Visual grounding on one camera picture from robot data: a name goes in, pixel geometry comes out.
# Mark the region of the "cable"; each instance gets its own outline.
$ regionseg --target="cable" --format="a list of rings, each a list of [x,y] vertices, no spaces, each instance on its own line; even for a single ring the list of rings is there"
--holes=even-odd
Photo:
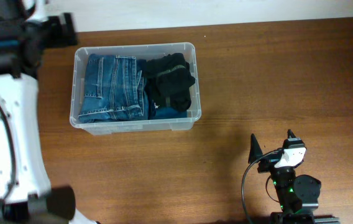
[[[268,194],[268,196],[270,197],[270,199],[272,199],[272,200],[274,200],[275,202],[278,203],[279,201],[273,199],[272,196],[270,196],[270,194],[269,194],[269,192],[268,192],[268,182],[269,182],[269,180],[270,180],[271,177],[272,177],[272,176],[270,175],[270,176],[268,177],[268,179],[266,180],[266,184],[265,184],[266,193]]]
[[[11,155],[11,181],[8,183],[8,190],[6,194],[3,196],[2,199],[0,199],[0,209],[2,209],[2,207],[5,205],[5,200],[11,194],[13,188],[16,185],[16,158],[15,158],[15,150],[14,150],[14,143],[12,140],[11,129],[7,121],[7,116],[4,110],[2,110],[1,106],[0,106],[0,117],[4,122],[4,127],[7,133],[8,144],[9,144],[9,153]]]
[[[245,177],[247,177],[247,174],[249,172],[249,170],[251,169],[252,166],[254,166],[256,163],[258,163],[261,159],[271,155],[271,154],[276,154],[278,153],[279,150],[274,150],[274,151],[271,151],[271,152],[268,152],[266,153],[265,155],[262,155],[260,158],[256,159],[253,163],[251,163],[247,169],[245,170],[244,172],[244,175],[243,175],[243,179],[241,180],[241,201],[242,201],[242,204],[243,204],[243,209],[244,209],[244,213],[245,213],[245,217],[247,218],[247,220],[249,221],[250,224],[254,224],[253,221],[251,220],[250,216],[249,216],[249,213],[247,211],[247,207],[245,206],[245,200],[244,200],[244,182],[245,182]]]

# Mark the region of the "brown tabletop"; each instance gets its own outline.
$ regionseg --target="brown tabletop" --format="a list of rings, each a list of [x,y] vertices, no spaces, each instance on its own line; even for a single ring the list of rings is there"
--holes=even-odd
[[[292,129],[308,148],[297,175],[322,182],[315,215],[353,223],[353,18],[79,37],[77,47],[45,52],[38,113],[52,185],[70,184],[87,217],[102,223],[245,220],[241,178],[250,134],[267,152],[281,147]],[[196,47],[203,115],[192,130],[92,136],[70,125],[77,48],[173,42]],[[267,177],[252,169],[246,180],[252,217],[280,211],[266,194]]]

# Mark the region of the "black cable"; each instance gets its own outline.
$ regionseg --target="black cable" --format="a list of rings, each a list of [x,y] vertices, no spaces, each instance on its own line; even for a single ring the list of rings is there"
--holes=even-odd
[[[278,203],[279,201],[273,199],[272,196],[270,196],[270,194],[269,194],[269,192],[268,192],[268,182],[269,182],[269,180],[270,180],[271,177],[272,177],[272,176],[270,175],[270,176],[268,177],[268,179],[266,180],[266,184],[265,184],[266,193],[268,194],[268,196],[270,197],[270,199],[272,199],[272,200],[274,200],[275,202]]]
[[[12,140],[11,129],[7,121],[7,116],[4,110],[2,110],[1,106],[0,106],[0,117],[4,122],[4,127],[7,133],[8,144],[9,144],[9,153],[11,155],[11,181],[8,183],[8,190],[6,194],[3,196],[2,199],[0,199],[0,209],[2,209],[2,207],[5,205],[5,200],[11,194],[14,186],[16,185],[16,158],[15,158],[15,150],[14,150],[14,143]]]
[[[249,170],[251,169],[252,166],[254,166],[256,163],[258,163],[261,159],[271,155],[271,154],[276,154],[278,153],[279,150],[274,150],[274,151],[271,151],[271,152],[268,152],[264,155],[262,155],[260,158],[256,159],[253,163],[251,163],[247,169],[245,170],[244,172],[244,175],[243,175],[243,179],[241,180],[241,201],[243,203],[243,209],[244,209],[244,213],[245,213],[245,217],[247,218],[247,220],[249,221],[250,224],[254,224],[253,221],[251,220],[250,216],[249,216],[249,213],[247,211],[247,207],[245,206],[245,200],[244,200],[244,182],[245,182],[245,177],[247,177],[247,174],[249,172]]]

